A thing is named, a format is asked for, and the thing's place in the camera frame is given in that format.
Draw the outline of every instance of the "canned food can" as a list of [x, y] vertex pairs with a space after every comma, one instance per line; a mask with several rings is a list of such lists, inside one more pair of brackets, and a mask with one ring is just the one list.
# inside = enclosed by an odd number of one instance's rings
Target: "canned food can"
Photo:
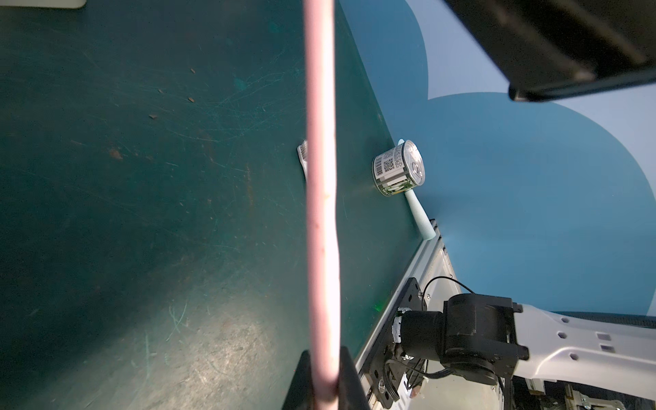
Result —
[[412, 141], [405, 141], [374, 158], [371, 172], [378, 190], [385, 196], [420, 186], [426, 180], [424, 161]]

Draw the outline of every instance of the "can label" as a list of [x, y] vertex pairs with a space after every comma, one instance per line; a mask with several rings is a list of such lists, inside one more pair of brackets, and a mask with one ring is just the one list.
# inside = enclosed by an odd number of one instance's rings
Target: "can label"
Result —
[[383, 195], [391, 196], [416, 186], [403, 161], [404, 146], [405, 144], [396, 146], [373, 161], [372, 171], [376, 186]]

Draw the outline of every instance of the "pink stick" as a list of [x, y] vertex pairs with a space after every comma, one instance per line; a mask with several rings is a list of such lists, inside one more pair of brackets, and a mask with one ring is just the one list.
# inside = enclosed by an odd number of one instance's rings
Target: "pink stick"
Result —
[[310, 357], [315, 406], [319, 410], [337, 409], [340, 348], [333, 7], [333, 0], [304, 0]]

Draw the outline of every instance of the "dark green tabletop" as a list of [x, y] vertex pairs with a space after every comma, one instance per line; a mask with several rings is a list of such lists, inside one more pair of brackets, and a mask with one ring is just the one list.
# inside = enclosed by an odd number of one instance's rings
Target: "dark green tabletop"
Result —
[[[301, 4], [0, 9], [0, 408], [278, 408], [308, 343]], [[342, 342], [420, 242], [337, 16]]]

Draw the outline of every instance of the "wire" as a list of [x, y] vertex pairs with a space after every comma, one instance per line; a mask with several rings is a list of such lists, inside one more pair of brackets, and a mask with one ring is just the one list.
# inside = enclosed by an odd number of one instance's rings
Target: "wire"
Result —
[[415, 369], [414, 367], [405, 364], [402, 361], [398, 361], [395, 359], [388, 359], [385, 361], [385, 365], [383, 366], [383, 372], [382, 372], [382, 382], [385, 384], [385, 389], [387, 392], [389, 392], [390, 397], [392, 398], [393, 401], [398, 401], [400, 399], [399, 392], [396, 390], [396, 387], [392, 384], [392, 381], [390, 380], [388, 376], [388, 371], [390, 370], [390, 364], [396, 364], [399, 366], [403, 366], [408, 370], [412, 370], [416, 373], [419, 373], [423, 377], [426, 377], [428, 379], [442, 379], [443, 377], [452, 375], [454, 371], [452, 369], [444, 369], [440, 371], [436, 371], [435, 373], [425, 373], [423, 371], [419, 371]]
[[[419, 377], [421, 375], [416, 375], [415, 376], [415, 371], [417, 370], [417, 367], [419, 367], [420, 369], [423, 369], [424, 371], [427, 371], [428, 370], [428, 359], [420, 359], [417, 362], [417, 364], [413, 367], [413, 370], [409, 371], [409, 375], [407, 377], [407, 382], [405, 383], [405, 387], [407, 387], [408, 390], [414, 389], [415, 386], [420, 385], [424, 381], [423, 377]], [[413, 377], [415, 378], [415, 382], [410, 383], [410, 379], [413, 378]]]
[[394, 364], [396, 364], [396, 365], [399, 365], [399, 366], [403, 366], [403, 367], [405, 367], [406, 369], [408, 369], [408, 370], [412, 370], [412, 371], [414, 371], [414, 372], [416, 372], [416, 373], [419, 373], [420, 375], [422, 375], [423, 377], [426, 377], [426, 378], [428, 378], [428, 379], [441, 379], [441, 378], [443, 378], [443, 377], [450, 376], [450, 375], [453, 374], [453, 370], [450, 369], [450, 368], [446, 368], [446, 369], [444, 369], [444, 370], [436, 371], [435, 373], [425, 373], [425, 372], [423, 372], [423, 371], [421, 371], [421, 370], [417, 370], [417, 369], [413, 368], [413, 367], [410, 366], [410, 365], [405, 364], [405, 363], [402, 362], [402, 361], [398, 361], [398, 360], [395, 360], [395, 359], [388, 359], [388, 360], [386, 360], [386, 361], [385, 361], [385, 366], [389, 366], [389, 365], [392, 364], [392, 363], [394, 363]]
[[421, 293], [421, 299], [422, 299], [422, 300], [424, 300], [424, 297], [426, 296], [426, 291], [428, 290], [428, 285], [430, 285], [434, 280], [437, 280], [437, 279], [439, 279], [439, 278], [442, 278], [442, 279], [448, 279], [448, 280], [450, 280], [450, 281], [454, 281], [455, 283], [457, 283], [457, 284], [459, 284], [460, 286], [462, 286], [462, 287], [464, 287], [465, 289], [467, 289], [467, 291], [469, 291], [469, 293], [474, 293], [474, 294], [476, 294], [476, 292], [474, 292], [473, 290], [469, 289], [469, 288], [468, 288], [466, 285], [464, 285], [462, 282], [457, 281], [456, 279], [453, 279], [451, 276], [436, 276], [436, 277], [432, 278], [430, 281], [428, 281], [428, 283], [426, 284], [426, 286], [424, 286], [424, 291]]

